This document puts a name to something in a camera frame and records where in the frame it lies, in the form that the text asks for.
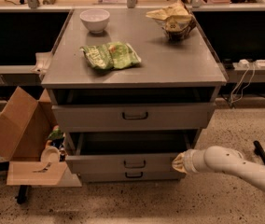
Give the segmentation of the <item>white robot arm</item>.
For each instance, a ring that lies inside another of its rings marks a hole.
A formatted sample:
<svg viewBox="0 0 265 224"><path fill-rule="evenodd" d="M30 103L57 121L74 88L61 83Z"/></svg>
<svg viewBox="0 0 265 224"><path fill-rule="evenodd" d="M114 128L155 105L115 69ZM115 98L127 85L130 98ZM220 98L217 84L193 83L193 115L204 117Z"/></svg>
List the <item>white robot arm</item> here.
<svg viewBox="0 0 265 224"><path fill-rule="evenodd" d="M172 167L180 173L221 173L233 175L265 192L265 165L247 161L237 150L212 146L179 153Z"/></svg>

